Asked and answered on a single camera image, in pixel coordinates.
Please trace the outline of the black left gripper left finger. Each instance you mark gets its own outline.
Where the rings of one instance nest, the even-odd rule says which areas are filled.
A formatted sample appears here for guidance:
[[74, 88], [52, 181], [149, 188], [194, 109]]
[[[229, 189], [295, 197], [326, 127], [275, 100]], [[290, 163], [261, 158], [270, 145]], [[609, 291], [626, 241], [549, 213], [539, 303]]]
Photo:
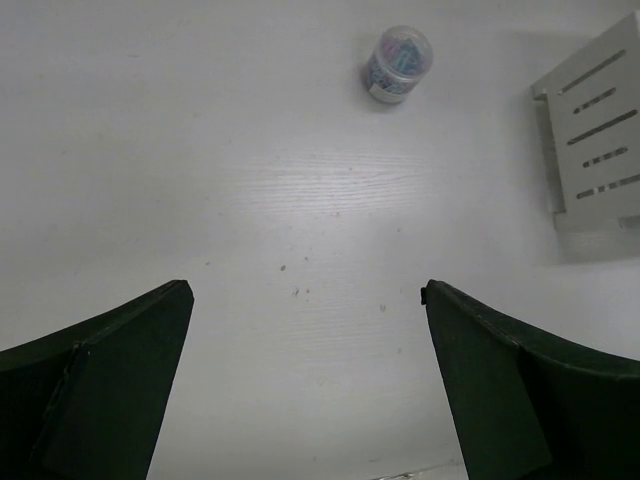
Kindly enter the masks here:
[[146, 478], [192, 310], [172, 280], [2, 351], [2, 478]]

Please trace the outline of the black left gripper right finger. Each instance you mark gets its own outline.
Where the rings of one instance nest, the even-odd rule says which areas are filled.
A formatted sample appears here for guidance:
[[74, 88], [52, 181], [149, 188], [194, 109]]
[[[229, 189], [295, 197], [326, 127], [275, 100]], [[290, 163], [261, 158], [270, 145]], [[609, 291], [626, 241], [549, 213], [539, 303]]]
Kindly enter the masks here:
[[421, 302], [469, 478], [638, 478], [638, 361], [442, 281], [429, 281]]

